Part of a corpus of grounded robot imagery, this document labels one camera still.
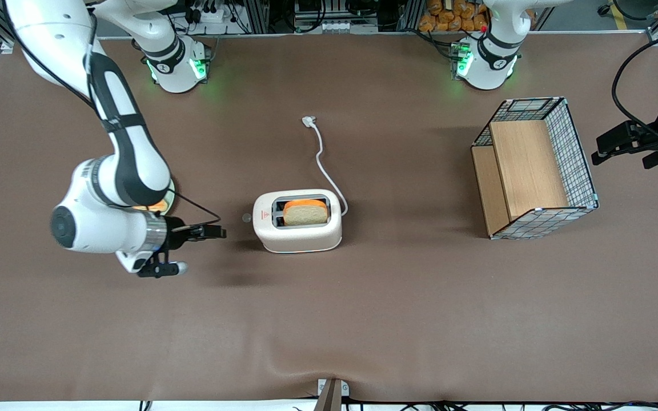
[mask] bread loaf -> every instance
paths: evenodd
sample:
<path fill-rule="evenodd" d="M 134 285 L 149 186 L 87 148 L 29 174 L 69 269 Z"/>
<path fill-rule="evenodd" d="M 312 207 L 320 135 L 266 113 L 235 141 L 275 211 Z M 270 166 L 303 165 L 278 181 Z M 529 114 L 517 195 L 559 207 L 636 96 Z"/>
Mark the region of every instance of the bread loaf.
<path fill-rule="evenodd" d="M 443 11 L 443 3 L 441 0 L 428 0 L 428 12 L 431 15 L 439 15 Z"/>
<path fill-rule="evenodd" d="M 486 17 L 484 15 L 475 15 L 474 16 L 474 29 L 476 31 L 481 31 L 488 24 L 486 23 Z"/>
<path fill-rule="evenodd" d="M 284 206 L 285 225 L 323 224 L 327 219 L 329 219 L 329 211 L 323 201 L 293 200 Z"/>
<path fill-rule="evenodd" d="M 433 31 L 435 28 L 435 22 L 436 19 L 431 16 L 431 15 L 423 15 L 422 18 L 420 18 L 420 23 L 418 23 L 418 30 L 423 31 L 425 33 L 429 31 Z"/>
<path fill-rule="evenodd" d="M 462 27 L 462 18 L 456 16 L 454 20 L 452 20 L 448 24 L 448 31 L 459 31 L 461 27 Z"/>
<path fill-rule="evenodd" d="M 438 15 L 438 22 L 439 23 L 450 23 L 451 21 L 454 21 L 454 12 L 451 10 L 444 10 L 441 11 L 441 14 Z"/>
<path fill-rule="evenodd" d="M 467 18 L 465 18 L 464 20 L 462 20 L 462 30 L 473 31 L 474 22 L 472 20 L 468 20 Z"/>

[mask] brown tablecloth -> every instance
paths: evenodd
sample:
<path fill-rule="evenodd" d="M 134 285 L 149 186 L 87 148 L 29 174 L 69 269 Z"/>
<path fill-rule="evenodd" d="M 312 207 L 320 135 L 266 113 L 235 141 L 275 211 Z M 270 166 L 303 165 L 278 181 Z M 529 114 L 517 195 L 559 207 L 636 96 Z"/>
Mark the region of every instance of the brown tablecloth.
<path fill-rule="evenodd" d="M 594 151 L 624 120 L 611 80 L 643 42 L 531 35 L 515 75 L 484 92 L 413 36 L 226 39 L 209 84 L 179 95 L 128 42 L 105 42 L 182 192 L 229 232 L 174 252 L 190 273 L 159 280 L 50 237 L 73 168 L 112 148 L 88 107 L 4 55 L 0 400 L 287 398 L 336 376 L 358 400 L 658 401 L 658 167 L 595 167 L 600 210 L 492 241 L 468 149 L 502 99 L 563 95 Z M 655 117 L 658 47 L 621 100 Z M 303 115 L 350 202 L 344 240 L 272 255 L 241 221 L 254 200 L 328 188 Z"/>

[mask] wooden panel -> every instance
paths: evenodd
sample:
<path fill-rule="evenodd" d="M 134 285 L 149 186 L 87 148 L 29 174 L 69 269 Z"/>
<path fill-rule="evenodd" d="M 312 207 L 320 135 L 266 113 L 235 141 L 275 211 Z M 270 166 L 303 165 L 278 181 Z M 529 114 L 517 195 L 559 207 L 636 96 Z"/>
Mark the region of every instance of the wooden panel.
<path fill-rule="evenodd" d="M 493 122 L 490 128 L 509 219 L 533 208 L 567 207 L 545 122 Z"/>
<path fill-rule="evenodd" d="M 479 183 L 481 206 L 484 208 L 486 232 L 489 236 L 509 224 L 507 201 L 499 177 L 499 166 L 492 146 L 476 146 L 471 148 L 476 169 L 476 180 Z"/>

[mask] black cable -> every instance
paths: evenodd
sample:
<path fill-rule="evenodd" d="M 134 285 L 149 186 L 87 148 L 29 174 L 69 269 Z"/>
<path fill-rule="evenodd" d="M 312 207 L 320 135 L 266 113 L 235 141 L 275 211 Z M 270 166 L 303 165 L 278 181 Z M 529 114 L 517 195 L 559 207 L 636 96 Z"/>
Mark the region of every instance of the black cable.
<path fill-rule="evenodd" d="M 238 8 L 235 7 L 234 0 L 227 0 L 225 3 L 227 4 L 227 8 L 230 9 L 230 13 L 235 18 L 235 23 L 238 24 L 240 30 L 242 30 L 245 34 L 250 34 L 250 30 L 248 30 L 248 28 L 245 26 L 245 23 L 243 23 L 243 19 L 240 18 L 240 14 L 238 13 Z"/>
<path fill-rule="evenodd" d="M 29 55 L 29 58 L 31 58 L 32 61 L 34 61 L 35 63 L 37 63 L 37 65 L 39 65 L 39 66 L 40 66 L 40 67 L 41 67 L 46 73 L 48 73 L 48 75 L 50 75 L 50 77 L 52 77 L 52 78 L 54 78 L 55 80 L 57 80 L 57 82 L 60 83 L 60 84 L 62 84 L 63 87 L 65 87 L 66 89 L 68 89 L 68 90 L 70 90 L 71 92 L 73 92 L 73 94 L 75 94 L 76 96 L 78 96 L 78 98 L 81 99 L 85 104 L 88 104 L 88 107 L 91 107 L 91 109 L 95 110 L 95 105 L 93 104 L 92 101 L 89 101 L 89 100 L 88 100 L 88 97 L 84 96 L 80 91 L 75 90 L 75 89 L 73 88 L 73 86 L 71 86 L 70 84 L 66 83 L 65 80 L 63 80 L 63 79 L 60 78 L 58 75 L 56 75 L 52 70 L 50 70 L 49 67 L 45 66 L 45 65 L 39 60 L 39 58 L 37 58 L 36 55 L 32 54 L 31 50 L 29 50 L 29 48 L 27 47 L 27 45 L 24 44 L 24 43 L 22 42 L 22 39 L 19 38 L 19 35 L 17 34 L 17 31 L 15 30 L 14 23 L 11 21 L 11 15 L 10 15 L 10 13 L 9 13 L 9 6 L 8 6 L 8 4 L 9 4 L 8 2 L 5 2 L 5 14 L 7 15 L 7 24 L 9 24 L 10 29 L 11 29 L 11 33 L 14 35 L 15 40 L 17 40 L 17 42 L 19 42 L 19 45 L 21 45 L 22 50 L 23 50 L 24 52 L 26 52 L 27 55 Z"/>
<path fill-rule="evenodd" d="M 204 208 L 203 206 L 199 205 L 198 203 L 196 203 L 196 202 L 190 200 L 189 198 L 179 194 L 178 192 L 176 192 L 176 190 L 172 190 L 172 189 L 167 189 L 167 190 L 169 190 L 170 192 L 173 192 L 175 196 L 181 198 L 182 200 L 190 203 L 191 205 L 195 206 L 196 208 L 199 208 L 200 210 L 204 211 L 205 213 L 210 214 L 211 216 L 213 216 L 215 218 L 212 221 L 207 221 L 207 222 L 203 222 L 201 224 L 193 224 L 193 225 L 214 224 L 216 222 L 222 221 L 222 218 L 219 215 L 217 215 L 216 213 L 212 213 L 212 211 L 208 210 L 207 208 Z"/>
<path fill-rule="evenodd" d="M 402 29 L 401 31 L 409 31 L 411 33 L 415 33 L 415 35 L 417 35 L 418 37 L 420 37 L 421 39 L 423 39 L 423 40 L 425 40 L 426 42 L 429 42 L 429 43 L 435 42 L 437 45 L 442 45 L 442 46 L 445 46 L 445 47 L 450 47 L 451 46 L 450 42 L 442 42 L 440 40 L 432 39 L 430 36 L 426 36 L 425 34 L 423 34 L 423 32 L 417 31 L 416 29 Z"/>
<path fill-rule="evenodd" d="M 321 26 L 322 23 L 324 23 L 324 18 L 326 18 L 326 15 L 327 15 L 327 8 L 326 8 L 326 5 L 324 4 L 324 0 L 319 0 L 319 8 L 316 10 L 316 21 L 314 21 L 314 23 L 311 24 L 311 27 L 309 27 L 306 30 L 297 28 L 289 20 L 290 15 L 295 15 L 295 11 L 290 10 L 290 8 L 289 8 L 289 5 L 292 2 L 293 2 L 293 0 L 284 0 L 283 15 L 284 15 L 284 23 L 286 24 L 286 26 L 288 26 L 289 29 L 291 29 L 291 31 L 293 33 L 307 33 L 309 31 L 313 31 L 314 29 Z"/>
<path fill-rule="evenodd" d="M 621 6 L 619 6 L 619 1 L 618 0 L 613 0 L 613 5 L 616 6 L 617 9 L 619 9 L 619 13 L 621 13 L 622 16 L 624 16 L 625 18 L 627 18 L 629 20 L 634 20 L 634 21 L 647 21 L 648 20 L 647 17 L 637 17 L 637 16 L 634 16 L 634 15 L 630 15 L 629 13 L 626 13 L 626 11 L 624 11 L 621 8 Z"/>
<path fill-rule="evenodd" d="M 433 39 L 433 36 L 431 36 L 431 32 L 428 32 L 428 38 L 431 39 L 431 43 L 433 44 L 433 47 L 436 47 L 436 51 L 438 51 L 438 54 L 443 55 L 444 57 L 448 58 L 449 60 L 453 60 L 454 58 L 451 57 L 451 55 L 447 54 L 447 52 L 444 52 L 441 50 L 441 46 L 438 44 L 438 42 Z"/>
<path fill-rule="evenodd" d="M 624 105 L 621 104 L 621 102 L 619 101 L 619 96 L 616 93 L 616 89 L 619 86 L 619 80 L 621 79 L 621 74 L 623 74 L 624 69 L 626 69 L 626 66 L 628 66 L 629 63 L 631 62 L 631 60 L 633 60 L 635 57 L 637 57 L 637 55 L 641 54 L 644 50 L 646 50 L 649 47 L 651 47 L 653 45 L 656 45 L 656 44 L 658 44 L 658 39 L 653 40 L 652 42 L 648 42 L 647 44 L 639 47 L 639 49 L 637 49 L 635 52 L 633 52 L 631 55 L 629 55 L 629 57 L 626 60 L 624 60 L 624 63 L 622 63 L 621 67 L 619 67 L 618 72 L 616 72 L 616 77 L 613 78 L 613 85 L 611 86 L 611 97 L 613 97 L 613 103 L 616 105 L 616 107 L 621 112 L 623 112 L 624 115 L 626 115 L 626 117 L 629 117 L 629 119 L 631 119 L 633 122 L 638 124 L 640 127 L 642 127 L 647 132 L 652 133 L 652 135 L 655 135 L 656 137 L 658 137 L 658 132 L 653 130 L 653 128 L 651 128 L 646 123 L 642 122 L 642 120 L 638 119 L 633 114 L 631 114 L 631 112 L 629 112 L 629 110 L 624 108 Z"/>
<path fill-rule="evenodd" d="M 470 32 L 465 31 L 464 29 L 462 29 L 462 31 L 463 31 L 467 36 L 471 37 L 472 39 L 474 39 L 474 40 L 476 40 L 476 41 L 481 40 L 481 37 L 478 37 L 478 38 L 477 38 L 477 37 L 474 37 L 474 36 L 471 35 Z"/>
<path fill-rule="evenodd" d="M 93 80 L 91 77 L 91 67 L 90 67 L 91 54 L 93 54 L 93 44 L 96 41 L 96 29 L 98 29 L 98 18 L 92 13 L 90 15 L 90 18 L 91 21 L 93 22 L 93 29 L 91 29 L 91 36 L 88 41 L 89 47 L 88 50 L 86 50 L 87 55 L 85 57 L 85 60 L 83 61 L 83 65 L 84 65 L 83 68 L 86 70 L 86 87 L 88 87 L 88 97 L 90 99 L 91 106 L 93 107 L 93 111 L 96 112 L 96 115 L 100 119 L 100 113 L 96 108 L 95 99 L 93 98 L 93 88 L 91 87 Z"/>

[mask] cable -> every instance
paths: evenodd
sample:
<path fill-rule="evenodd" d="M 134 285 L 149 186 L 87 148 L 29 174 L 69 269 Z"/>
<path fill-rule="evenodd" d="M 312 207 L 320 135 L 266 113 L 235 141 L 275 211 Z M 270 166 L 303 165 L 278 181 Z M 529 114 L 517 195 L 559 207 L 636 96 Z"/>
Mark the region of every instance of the cable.
<path fill-rule="evenodd" d="M 167 189 L 167 190 L 174 193 L 175 196 L 181 198 L 182 200 L 190 203 L 191 205 L 195 206 L 196 208 L 199 208 L 200 210 L 204 211 L 205 213 L 210 214 L 211 216 L 213 216 L 215 218 L 212 221 L 206 221 L 206 222 L 203 222 L 203 223 L 200 223 L 200 224 L 192 224 L 192 225 L 215 224 L 216 222 L 222 221 L 222 218 L 219 215 L 217 215 L 216 213 L 212 213 L 212 211 L 208 210 L 208 208 L 203 207 L 203 206 L 199 205 L 198 203 L 190 200 L 189 198 L 179 194 L 178 192 L 176 192 L 176 190 L 172 190 L 172 189 Z"/>
<path fill-rule="evenodd" d="M 446 47 L 451 46 L 450 42 L 442 42 L 442 41 L 439 41 L 439 40 L 436 40 L 436 39 L 432 39 L 431 37 L 426 36 L 422 32 L 417 31 L 416 29 L 410 29 L 409 28 L 409 29 L 402 29 L 401 31 L 409 31 L 411 33 L 415 33 L 418 37 L 420 37 L 421 39 L 423 39 L 423 40 L 425 40 L 426 42 L 429 42 L 429 43 L 436 42 L 436 44 L 438 44 L 438 45 L 443 45 L 443 46 L 446 46 Z"/>
<path fill-rule="evenodd" d="M 344 198 L 344 195 L 342 194 L 342 190 L 339 189 L 339 187 L 334 184 L 334 180 L 329 177 L 329 174 L 327 174 L 326 170 L 324 170 L 324 166 L 322 166 L 322 161 L 319 157 L 321 157 L 322 153 L 324 152 L 324 142 L 322 141 L 322 133 L 319 132 L 319 128 L 316 127 L 316 119 L 313 116 L 306 116 L 303 119 L 301 119 L 301 122 L 303 122 L 303 125 L 306 127 L 313 128 L 314 131 L 316 132 L 316 137 L 319 138 L 319 151 L 316 153 L 316 165 L 319 166 L 319 170 L 322 172 L 324 177 L 329 181 L 329 184 L 331 184 L 331 187 L 334 187 L 334 191 L 336 192 L 337 195 L 339 195 L 339 198 L 342 198 L 342 203 L 344 203 L 344 211 L 342 211 L 342 216 L 345 216 L 347 214 L 347 211 L 350 210 L 350 206 L 347 205 L 347 199 Z"/>
<path fill-rule="evenodd" d="M 476 40 L 476 41 L 479 41 L 479 40 L 482 39 L 481 37 L 477 38 L 477 37 L 472 36 L 470 32 L 465 31 L 464 29 L 462 29 L 462 31 L 463 31 L 467 36 L 471 37 L 472 39 L 474 39 L 474 40 Z"/>
<path fill-rule="evenodd" d="M 220 36 L 217 36 L 217 40 L 215 40 L 215 47 L 212 47 L 212 50 L 210 52 L 210 62 L 217 57 L 217 46 L 220 45 Z"/>
<path fill-rule="evenodd" d="M 91 84 L 93 84 L 93 79 L 91 77 L 91 56 L 93 55 L 93 44 L 96 41 L 96 29 L 98 28 L 98 18 L 91 13 L 90 15 L 91 21 L 93 22 L 93 29 L 91 29 L 91 36 L 88 41 L 88 49 L 86 49 L 86 58 L 83 61 L 83 68 L 86 70 L 86 86 L 88 87 L 88 97 L 90 99 L 90 102 L 93 107 L 93 111 L 96 112 L 96 115 L 100 119 L 100 113 L 98 112 L 95 104 L 95 99 L 93 97 L 93 88 L 91 87 Z M 136 41 L 134 39 L 131 40 L 131 45 L 136 44 Z"/>
<path fill-rule="evenodd" d="M 431 32 L 428 32 L 428 38 L 431 39 L 431 43 L 433 44 L 433 47 L 436 47 L 436 51 L 438 51 L 438 54 L 443 55 L 444 57 L 448 58 L 449 60 L 453 60 L 454 58 L 451 57 L 451 55 L 447 54 L 443 50 L 441 50 L 441 46 L 436 42 L 436 40 L 433 39 L 433 36 L 431 36 Z"/>
<path fill-rule="evenodd" d="M 420 31 L 417 31 L 416 29 L 402 29 L 401 31 L 410 31 L 411 33 L 415 33 L 418 37 L 425 40 L 426 42 L 429 42 L 430 44 L 433 45 L 433 47 L 436 47 L 436 51 L 438 51 L 438 53 L 440 55 L 443 55 L 444 57 L 446 57 L 450 60 L 457 60 L 457 58 L 452 57 L 452 55 L 449 55 L 446 52 L 444 52 L 443 50 L 441 50 L 441 47 L 450 47 L 451 43 L 441 42 L 439 40 L 433 39 L 433 37 L 431 36 L 430 31 L 428 32 L 428 36 L 421 33 Z"/>
<path fill-rule="evenodd" d="M 653 40 L 652 42 L 648 42 L 647 44 L 639 47 L 639 49 L 637 49 L 635 52 L 633 52 L 631 55 L 629 55 L 629 57 L 626 60 L 624 60 L 624 63 L 622 63 L 621 67 L 619 67 L 618 72 L 616 72 L 616 77 L 613 78 L 613 85 L 611 86 L 611 97 L 613 97 L 613 103 L 616 105 L 616 107 L 621 112 L 623 112 L 624 115 L 626 115 L 626 117 L 629 117 L 629 119 L 631 119 L 633 122 L 638 124 L 644 130 L 647 130 L 647 132 L 652 133 L 653 135 L 658 137 L 658 132 L 653 130 L 653 128 L 651 128 L 646 123 L 642 122 L 642 120 L 638 119 L 637 117 L 634 117 L 634 115 L 631 114 L 631 112 L 629 112 L 629 110 L 624 108 L 624 105 L 621 104 L 621 102 L 619 101 L 619 96 L 616 93 L 616 89 L 619 86 L 619 80 L 621 79 L 621 74 L 623 74 L 624 69 L 626 69 L 626 66 L 628 66 L 629 63 L 631 62 L 631 60 L 633 60 L 635 57 L 637 57 L 637 55 L 641 54 L 644 50 L 646 50 L 649 47 L 651 47 L 653 45 L 656 45 L 656 44 L 658 44 L 658 39 Z"/>
<path fill-rule="evenodd" d="M 245 34 L 250 34 L 250 30 L 248 30 L 248 28 L 245 26 L 245 23 L 243 23 L 243 19 L 240 18 L 240 14 L 238 13 L 238 8 L 235 7 L 234 0 L 227 0 L 225 3 L 227 4 L 227 8 L 230 10 L 232 16 L 235 18 L 235 23 L 238 24 L 240 30 L 242 30 Z"/>
<path fill-rule="evenodd" d="M 17 42 L 19 42 L 19 44 L 22 46 L 22 50 L 23 50 L 23 51 L 29 56 L 29 58 L 32 59 L 32 61 L 34 61 L 35 63 L 37 63 L 37 65 L 39 65 L 40 68 L 42 68 L 46 73 L 48 73 L 48 75 L 50 75 L 50 77 L 52 77 L 52 78 L 54 78 L 55 80 L 57 80 L 57 82 L 60 83 L 60 84 L 62 84 L 63 87 L 65 87 L 66 89 L 68 89 L 68 90 L 70 90 L 71 92 L 73 92 L 73 94 L 75 94 L 76 96 L 78 96 L 78 98 L 81 99 L 85 104 L 88 104 L 88 107 L 91 107 L 91 109 L 95 110 L 95 105 L 93 104 L 92 101 L 89 101 L 88 98 L 87 98 L 86 96 L 84 96 L 80 91 L 75 90 L 75 88 L 73 88 L 73 86 L 71 86 L 70 84 L 66 83 L 65 80 L 63 80 L 63 79 L 60 78 L 58 75 L 56 75 L 52 70 L 50 70 L 49 67 L 45 66 L 45 65 L 39 60 L 39 58 L 37 58 L 36 55 L 32 54 L 31 50 L 29 50 L 29 47 L 27 47 L 27 45 L 24 44 L 24 43 L 22 42 L 22 39 L 19 37 L 19 34 L 18 34 L 17 31 L 15 30 L 14 23 L 11 21 L 11 15 L 10 15 L 10 13 L 9 13 L 9 6 L 8 6 L 8 4 L 9 4 L 8 2 L 5 2 L 5 14 L 7 15 L 7 24 L 9 24 L 10 29 L 11 29 L 11 33 L 14 35 L 15 40 L 17 40 Z"/>
<path fill-rule="evenodd" d="M 619 9 L 619 13 L 621 13 L 622 16 L 629 20 L 634 20 L 634 21 L 647 21 L 648 17 L 637 17 L 634 15 L 630 15 L 629 13 L 626 13 L 621 6 L 619 6 L 619 1 L 618 0 L 613 0 L 613 5 L 616 6 L 617 9 Z"/>
<path fill-rule="evenodd" d="M 314 29 L 317 29 L 321 24 L 324 22 L 324 18 L 327 15 L 327 8 L 326 5 L 324 4 L 324 0 L 319 0 L 319 8 L 316 10 L 316 21 L 314 21 L 314 24 L 311 25 L 308 29 L 299 29 L 296 26 L 291 23 L 289 20 L 289 15 L 295 15 L 295 11 L 289 9 L 289 5 L 293 0 L 284 0 L 284 22 L 286 26 L 288 26 L 289 29 L 291 29 L 292 32 L 294 33 L 307 33 L 309 31 L 313 31 Z"/>

